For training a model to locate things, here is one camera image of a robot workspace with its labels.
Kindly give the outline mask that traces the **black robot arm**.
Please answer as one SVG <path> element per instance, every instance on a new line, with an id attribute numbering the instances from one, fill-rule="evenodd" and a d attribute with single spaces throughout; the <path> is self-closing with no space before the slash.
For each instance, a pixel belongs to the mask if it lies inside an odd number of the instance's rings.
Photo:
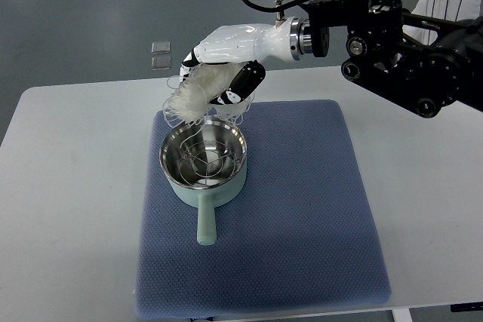
<path id="1" fill-rule="evenodd" d="M 312 54 L 328 53 L 331 27 L 347 29 L 345 79 L 422 118 L 460 101 L 482 109 L 482 18 L 412 14 L 401 0 L 309 0 Z"/>

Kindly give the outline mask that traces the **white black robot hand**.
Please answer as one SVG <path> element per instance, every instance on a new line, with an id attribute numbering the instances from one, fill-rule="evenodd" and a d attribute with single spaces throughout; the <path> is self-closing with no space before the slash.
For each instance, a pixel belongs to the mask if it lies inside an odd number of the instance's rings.
<path id="1" fill-rule="evenodd" d="M 225 63 L 244 66 L 227 89 L 208 97 L 212 105 L 233 105 L 245 101 L 265 78 L 261 63 L 274 57 L 297 61 L 307 51 L 303 48 L 306 21 L 289 17 L 278 25 L 242 24 L 221 26 L 196 45 L 181 63 L 180 76 L 187 79 L 200 65 Z"/>

